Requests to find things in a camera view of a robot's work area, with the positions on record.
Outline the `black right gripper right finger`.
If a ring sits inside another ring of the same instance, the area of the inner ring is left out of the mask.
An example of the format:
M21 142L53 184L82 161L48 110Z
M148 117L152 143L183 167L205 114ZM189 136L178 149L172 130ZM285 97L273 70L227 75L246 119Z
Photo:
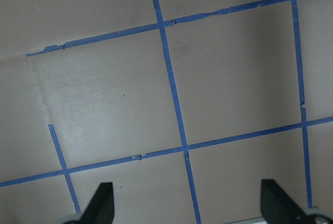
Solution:
M260 211L269 224L312 223L312 217L274 179L261 181Z

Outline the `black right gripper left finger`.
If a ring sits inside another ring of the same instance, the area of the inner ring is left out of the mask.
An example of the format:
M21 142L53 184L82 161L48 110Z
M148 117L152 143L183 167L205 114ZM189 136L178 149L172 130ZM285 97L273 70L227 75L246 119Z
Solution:
M79 223L112 224L114 216L113 183L103 182L79 218Z

